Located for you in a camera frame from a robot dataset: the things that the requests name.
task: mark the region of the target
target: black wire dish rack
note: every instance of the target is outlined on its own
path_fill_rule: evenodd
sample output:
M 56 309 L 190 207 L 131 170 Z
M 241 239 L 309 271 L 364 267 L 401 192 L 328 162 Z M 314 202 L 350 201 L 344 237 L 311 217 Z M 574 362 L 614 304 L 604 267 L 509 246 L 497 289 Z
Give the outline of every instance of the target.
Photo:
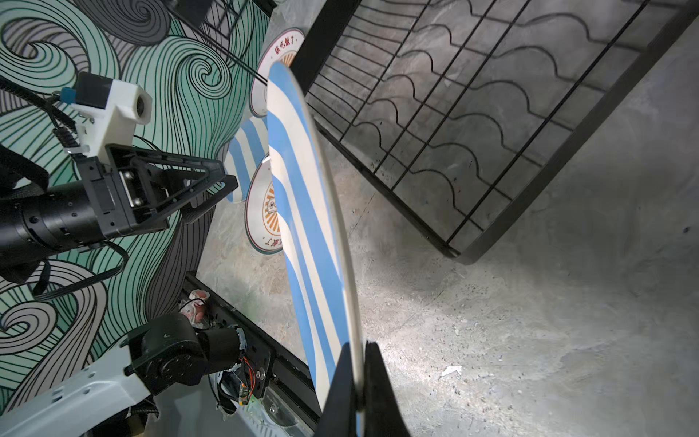
M 224 59 L 239 65 L 255 80 L 267 84 L 267 79 L 257 73 L 254 65 L 250 66 L 249 62 L 241 59 L 254 42 L 252 34 L 256 24 L 254 18 L 249 24 L 242 23 L 241 18 L 246 10 L 252 11 L 253 15 L 269 16 L 273 8 L 268 5 L 269 0 L 186 0 L 165 3 L 173 16 L 188 25 L 185 31 L 190 37 L 208 45 Z M 238 55 L 230 50 L 232 41 L 244 41 L 244 48 Z
M 699 1 L 364 0 L 306 95 L 319 130 L 444 255 L 478 260 Z

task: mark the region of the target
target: blue and white striped plate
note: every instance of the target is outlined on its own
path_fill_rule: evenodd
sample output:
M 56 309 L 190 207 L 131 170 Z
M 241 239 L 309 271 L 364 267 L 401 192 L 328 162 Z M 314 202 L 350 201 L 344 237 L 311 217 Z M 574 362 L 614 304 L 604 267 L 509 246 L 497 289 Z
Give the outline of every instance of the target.
M 315 123 L 291 71 L 272 65 L 267 126 L 280 233 L 301 340 L 325 405 L 342 346 L 363 388 L 363 341 L 352 260 L 335 184 Z
M 223 163 L 226 173 L 238 179 L 238 188 L 228 195 L 229 201 L 238 203 L 245 200 L 252 176 L 268 152 L 267 117 L 251 117 L 242 123 L 228 144 Z

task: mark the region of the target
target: wave mural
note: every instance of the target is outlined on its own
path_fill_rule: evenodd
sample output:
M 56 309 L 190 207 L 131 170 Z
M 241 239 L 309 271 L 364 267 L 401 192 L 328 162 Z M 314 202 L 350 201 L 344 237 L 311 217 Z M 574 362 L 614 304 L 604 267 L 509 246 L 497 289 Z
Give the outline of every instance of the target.
M 251 1 L 232 4 L 242 9 L 235 21 L 212 11 L 232 30 L 216 41 L 255 66 L 269 19 Z M 81 71 L 139 84 L 153 98 L 152 121 L 134 136 L 142 148 L 220 156 L 252 83 L 160 0 L 2 0 L 0 36 L 0 74 L 35 92 L 72 87 Z M 39 109 L 0 92 L 0 143 L 47 169 L 51 185 L 77 180 L 50 124 Z M 184 227 L 176 213 L 166 231 L 115 239 L 131 258 L 122 274 L 50 303 L 31 297 L 38 271 L 28 285 L 0 282 L 0 411 L 58 385 L 126 332 L 174 310 L 176 279 L 196 268 L 211 218 Z M 50 261 L 51 283 L 67 285 L 118 262 L 111 250 L 66 252 Z

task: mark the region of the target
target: paper scrap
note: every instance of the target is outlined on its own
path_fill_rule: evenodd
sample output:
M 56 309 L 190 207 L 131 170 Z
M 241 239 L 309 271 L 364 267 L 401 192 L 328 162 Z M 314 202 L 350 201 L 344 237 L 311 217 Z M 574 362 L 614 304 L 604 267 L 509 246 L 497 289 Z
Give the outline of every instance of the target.
M 441 378 L 443 378 L 451 373 L 454 373 L 454 372 L 457 372 L 459 375 L 461 375 L 461 373 L 463 372 L 463 367 L 462 366 L 447 366 L 447 368 L 444 369 L 444 371 L 442 372 Z

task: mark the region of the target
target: gray concrete surface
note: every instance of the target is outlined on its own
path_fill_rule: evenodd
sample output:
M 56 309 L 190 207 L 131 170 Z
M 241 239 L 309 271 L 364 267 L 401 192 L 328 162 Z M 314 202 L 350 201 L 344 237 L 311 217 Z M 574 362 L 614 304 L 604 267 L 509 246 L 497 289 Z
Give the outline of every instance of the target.
M 695 23 L 472 266 L 325 145 L 414 437 L 697 435 L 698 43 Z M 283 255 L 250 246 L 243 205 L 218 205 L 197 276 L 304 357 Z

